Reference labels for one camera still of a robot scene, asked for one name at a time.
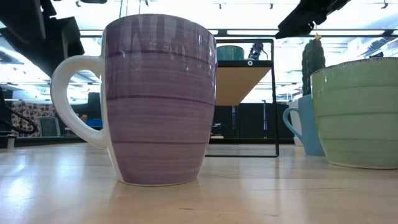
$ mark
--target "purple mug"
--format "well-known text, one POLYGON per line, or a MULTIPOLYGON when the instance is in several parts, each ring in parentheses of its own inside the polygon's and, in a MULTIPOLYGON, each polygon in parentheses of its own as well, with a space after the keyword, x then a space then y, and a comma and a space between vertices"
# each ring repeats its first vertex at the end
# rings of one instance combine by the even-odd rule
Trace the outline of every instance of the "purple mug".
POLYGON ((55 70, 51 96, 59 117, 76 135, 108 150, 121 182, 195 180, 213 122, 214 36, 186 19, 141 14, 110 23, 101 52, 70 57, 55 70), (101 79, 101 131, 87 126, 68 103, 68 83, 79 70, 101 79))

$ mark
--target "shelf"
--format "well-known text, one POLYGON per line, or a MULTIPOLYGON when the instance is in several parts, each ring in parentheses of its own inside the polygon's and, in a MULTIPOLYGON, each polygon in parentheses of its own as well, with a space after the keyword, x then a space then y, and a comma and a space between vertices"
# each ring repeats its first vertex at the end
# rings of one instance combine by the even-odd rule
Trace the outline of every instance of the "shelf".
POLYGON ((271 60, 219 60, 218 68, 272 68, 271 60))
POLYGON ((271 68, 271 61, 218 61, 216 106, 239 105, 271 68))

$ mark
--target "mug handle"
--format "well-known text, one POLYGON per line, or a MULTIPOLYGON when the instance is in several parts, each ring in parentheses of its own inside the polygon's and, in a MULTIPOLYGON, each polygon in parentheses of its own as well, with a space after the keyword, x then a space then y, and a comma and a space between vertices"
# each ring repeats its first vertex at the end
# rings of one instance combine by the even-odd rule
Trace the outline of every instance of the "mug handle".
POLYGON ((97 131, 85 124, 73 112, 68 102, 68 84, 71 77, 80 70, 90 70, 97 77, 103 74, 104 61, 98 56, 77 55, 64 60, 55 69, 51 78, 51 99, 62 121, 86 142, 103 149, 108 146, 104 129, 97 131))
POLYGON ((298 133, 298 132, 293 128, 293 126, 289 123, 289 120, 287 119, 287 115, 289 115, 289 113, 290 113, 291 111, 299 112, 299 108, 297 108, 297 107, 287 108, 287 109, 284 111, 284 115, 283 115, 284 123, 285 123, 286 127, 287 127, 289 130, 291 130, 291 131, 293 132, 293 134, 295 134, 295 135, 300 139, 301 142, 303 142, 303 139, 302 139, 303 136, 302 136, 300 133, 298 133))

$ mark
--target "wooden table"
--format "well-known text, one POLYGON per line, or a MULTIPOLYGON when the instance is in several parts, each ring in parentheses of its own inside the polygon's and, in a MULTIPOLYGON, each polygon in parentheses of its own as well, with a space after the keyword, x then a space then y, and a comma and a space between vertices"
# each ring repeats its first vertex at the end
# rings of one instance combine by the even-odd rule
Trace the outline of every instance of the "wooden table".
POLYGON ((198 180, 171 187, 118 182, 108 153, 89 144, 16 148, 1 152, 0 161, 4 224, 398 220, 398 171, 333 166, 293 146, 281 147, 278 159, 206 158, 198 180))

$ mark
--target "green cactus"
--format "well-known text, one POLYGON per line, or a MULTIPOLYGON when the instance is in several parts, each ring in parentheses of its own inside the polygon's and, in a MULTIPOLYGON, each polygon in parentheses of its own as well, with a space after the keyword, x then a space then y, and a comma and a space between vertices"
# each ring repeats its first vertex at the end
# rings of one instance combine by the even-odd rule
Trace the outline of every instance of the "green cactus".
POLYGON ((325 55, 322 43, 318 39, 310 40, 305 45, 302 60, 303 73, 303 96, 311 94, 311 75, 321 68, 325 68, 325 55))

